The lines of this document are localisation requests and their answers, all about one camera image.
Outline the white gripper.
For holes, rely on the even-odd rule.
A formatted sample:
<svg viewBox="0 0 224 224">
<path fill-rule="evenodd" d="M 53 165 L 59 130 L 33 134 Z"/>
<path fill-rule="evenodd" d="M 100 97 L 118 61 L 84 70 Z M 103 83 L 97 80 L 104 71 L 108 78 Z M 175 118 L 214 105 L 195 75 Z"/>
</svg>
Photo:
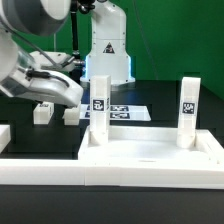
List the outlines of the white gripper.
<svg viewBox="0 0 224 224">
<path fill-rule="evenodd" d="M 83 88 L 57 71 L 41 70 L 35 59 L 18 50 L 0 53 L 0 90 L 8 97 L 77 107 Z"/>
</svg>

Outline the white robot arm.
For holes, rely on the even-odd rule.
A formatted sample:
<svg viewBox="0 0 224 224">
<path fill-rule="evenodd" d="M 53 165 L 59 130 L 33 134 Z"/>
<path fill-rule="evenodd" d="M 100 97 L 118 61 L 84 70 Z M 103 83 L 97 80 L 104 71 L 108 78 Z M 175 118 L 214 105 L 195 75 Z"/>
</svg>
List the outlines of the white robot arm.
<svg viewBox="0 0 224 224">
<path fill-rule="evenodd" d="M 24 33 L 50 36 L 76 12 L 91 15 L 92 47 L 85 59 L 72 54 L 24 51 Z M 0 0 L 0 91 L 9 97 L 76 107 L 84 83 L 109 75 L 114 86 L 132 83 L 126 52 L 126 14 L 110 0 Z"/>
</svg>

